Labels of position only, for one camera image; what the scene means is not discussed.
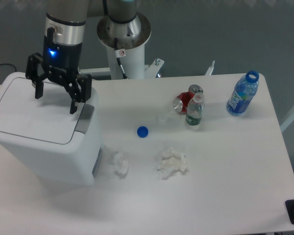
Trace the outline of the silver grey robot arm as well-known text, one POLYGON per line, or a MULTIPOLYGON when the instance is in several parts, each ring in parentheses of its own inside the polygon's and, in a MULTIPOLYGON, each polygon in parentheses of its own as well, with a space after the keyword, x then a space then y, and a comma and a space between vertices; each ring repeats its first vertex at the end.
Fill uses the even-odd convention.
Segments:
POLYGON ((72 99, 70 114, 91 97, 91 77, 78 74, 88 6, 87 0, 48 2, 43 53, 28 57, 25 72, 36 99, 43 96, 45 79, 64 87, 72 99))

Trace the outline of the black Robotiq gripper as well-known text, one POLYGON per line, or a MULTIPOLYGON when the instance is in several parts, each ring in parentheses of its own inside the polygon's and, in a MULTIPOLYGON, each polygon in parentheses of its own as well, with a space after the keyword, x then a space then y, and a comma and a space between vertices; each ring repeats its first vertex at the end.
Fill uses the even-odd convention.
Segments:
POLYGON ((77 111, 77 103, 85 103, 91 97, 92 77, 89 74, 77 74, 82 43, 65 45, 44 41, 43 55, 32 54, 28 57, 25 77, 32 81, 35 88, 35 98, 43 96, 44 83, 50 81, 65 87, 71 97, 70 114, 77 111), (43 73, 38 74, 42 66, 43 73))

